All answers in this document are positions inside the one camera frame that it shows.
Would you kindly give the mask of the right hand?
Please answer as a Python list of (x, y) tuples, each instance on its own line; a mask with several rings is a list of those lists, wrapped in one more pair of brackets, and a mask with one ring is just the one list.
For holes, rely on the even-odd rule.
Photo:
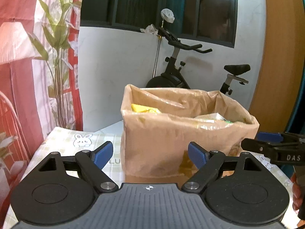
[(301, 192), (301, 187), (297, 184), (297, 177), (296, 173), (293, 173), (291, 177), (291, 182), (293, 183), (292, 186), (292, 193), (293, 193), (293, 210), (297, 211), (300, 209), (303, 201), (303, 195)]

